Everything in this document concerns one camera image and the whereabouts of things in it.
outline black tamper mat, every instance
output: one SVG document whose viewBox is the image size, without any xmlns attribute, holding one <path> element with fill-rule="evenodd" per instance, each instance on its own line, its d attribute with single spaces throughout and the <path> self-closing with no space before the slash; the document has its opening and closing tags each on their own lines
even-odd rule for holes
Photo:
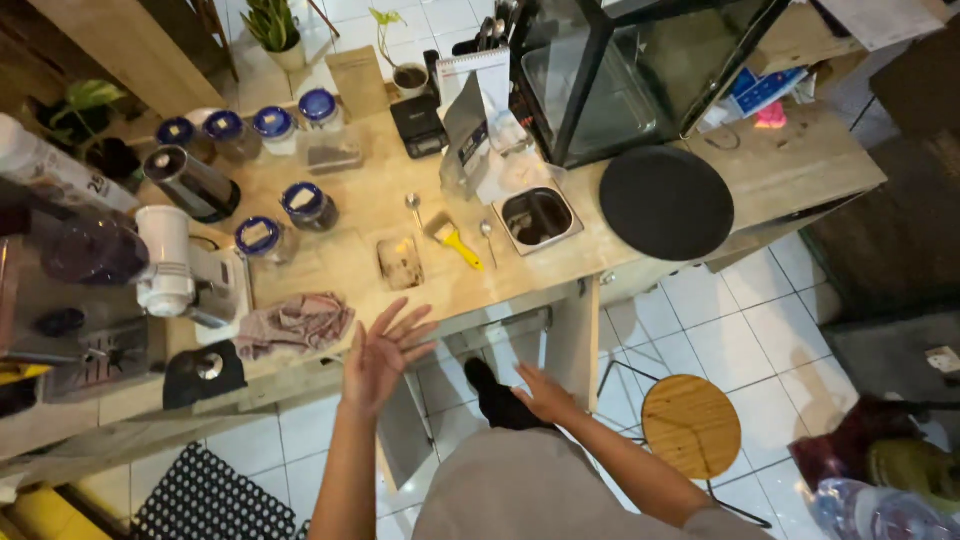
<svg viewBox="0 0 960 540">
<path fill-rule="evenodd" d="M 733 227 L 733 197 L 720 175 L 669 146 L 614 158 L 600 180 L 600 209 L 630 247 L 663 260 L 706 257 Z"/>
<path fill-rule="evenodd" d="M 163 410 L 190 406 L 246 386 L 243 362 L 231 341 L 186 351 L 167 364 Z"/>
</svg>

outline kitchen towel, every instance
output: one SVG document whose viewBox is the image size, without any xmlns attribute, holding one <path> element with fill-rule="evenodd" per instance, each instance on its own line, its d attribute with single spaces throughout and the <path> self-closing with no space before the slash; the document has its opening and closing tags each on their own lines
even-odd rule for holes
<svg viewBox="0 0 960 540">
<path fill-rule="evenodd" d="M 340 341 L 354 313 L 332 292 L 300 294 L 244 317 L 233 343 L 243 360 L 256 360 L 277 349 L 319 353 Z"/>
</svg>

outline black shoe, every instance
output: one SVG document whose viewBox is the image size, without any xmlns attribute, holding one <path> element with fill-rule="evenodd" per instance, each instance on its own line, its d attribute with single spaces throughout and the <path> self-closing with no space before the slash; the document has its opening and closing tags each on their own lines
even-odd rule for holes
<svg viewBox="0 0 960 540">
<path fill-rule="evenodd" d="M 471 358 L 467 360 L 467 363 L 464 364 L 464 373 L 467 374 L 467 381 L 470 383 L 470 386 L 473 386 L 473 389 L 476 390 L 477 393 L 490 391 L 491 389 L 499 386 L 499 382 L 496 381 L 496 375 L 493 374 L 493 370 L 490 369 L 490 366 L 487 365 L 487 362 L 481 360 L 480 358 Z"/>
</svg>

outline gray shirt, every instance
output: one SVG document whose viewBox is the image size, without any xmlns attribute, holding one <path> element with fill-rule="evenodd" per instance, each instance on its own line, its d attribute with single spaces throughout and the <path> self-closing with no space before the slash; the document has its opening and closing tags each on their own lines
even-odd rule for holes
<svg viewBox="0 0 960 540">
<path fill-rule="evenodd" d="M 413 538 L 770 539 L 720 508 L 673 528 L 628 512 L 584 450 L 552 430 L 481 430 L 444 461 Z"/>
</svg>

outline wooden counter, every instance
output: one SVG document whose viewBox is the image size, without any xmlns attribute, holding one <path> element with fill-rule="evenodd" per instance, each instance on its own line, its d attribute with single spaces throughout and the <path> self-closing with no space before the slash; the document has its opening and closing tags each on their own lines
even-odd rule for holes
<svg viewBox="0 0 960 540">
<path fill-rule="evenodd" d="M 788 110 L 788 117 L 787 127 L 778 131 L 754 129 L 749 120 L 734 125 L 741 139 L 735 150 L 717 148 L 732 146 L 728 140 L 732 135 L 726 130 L 676 143 L 710 162 L 730 186 L 736 208 L 735 232 L 869 190 L 885 181 L 843 124 L 819 106 Z M 410 297 L 413 305 L 432 305 L 432 317 L 437 320 L 490 307 L 497 307 L 497 313 L 489 313 L 490 320 L 497 320 L 497 317 L 503 318 L 504 309 L 509 311 L 508 301 L 562 287 L 612 268 L 632 265 L 647 268 L 652 276 L 662 276 L 679 266 L 669 263 L 673 266 L 667 269 L 664 261 L 641 255 L 607 227 L 597 195 L 606 164 L 595 163 L 571 171 L 562 185 L 564 195 L 586 230 L 554 247 L 521 258 L 503 228 L 494 226 L 492 246 L 499 263 L 499 269 L 494 269 L 486 242 L 478 230 L 482 218 L 498 223 L 492 209 L 476 201 L 444 196 L 438 175 L 440 158 L 410 160 L 396 135 L 390 114 L 366 119 L 356 127 L 362 134 L 366 152 L 361 169 L 312 177 L 289 162 L 268 157 L 257 165 L 229 173 L 243 189 L 243 199 L 229 220 L 209 228 L 207 233 L 211 230 L 229 233 L 251 215 L 280 216 L 283 212 L 277 200 L 281 191 L 299 181 L 318 184 L 336 201 L 341 212 L 333 232 L 299 234 L 300 250 L 289 265 L 273 267 L 262 261 L 252 263 L 256 307 L 270 306 L 300 292 L 332 290 L 356 309 L 360 320 L 367 322 L 404 295 Z M 388 290 L 379 277 L 375 245 L 391 236 L 417 232 L 413 215 L 404 205 L 404 196 L 410 192 L 420 195 L 420 215 L 424 222 L 440 211 L 449 212 L 465 243 L 483 260 L 487 271 L 471 269 L 452 250 L 418 236 L 426 283 L 402 293 Z M 142 189 L 141 199 L 145 204 L 169 204 L 151 185 Z M 278 385 L 287 385 L 288 389 L 283 392 L 293 397 L 324 384 L 336 384 L 340 368 L 336 364 L 322 366 L 320 360 L 341 354 L 351 336 L 352 329 L 322 355 L 278 353 L 245 362 L 249 388 L 197 404 L 193 413 L 237 404 L 241 404 L 241 409 L 253 410 L 275 402 L 275 397 L 267 398 L 265 394 Z M 195 347 L 193 323 L 171 320 L 168 354 L 172 356 Z M 38 405 L 0 421 L 0 433 L 3 433 L 0 460 L 76 436 L 95 426 L 101 429 L 126 426 L 132 421 L 153 418 L 162 410 L 162 385 L 160 379 L 144 382 L 110 394 L 98 404 Z M 191 414 L 190 411 L 176 412 L 179 417 Z"/>
</svg>

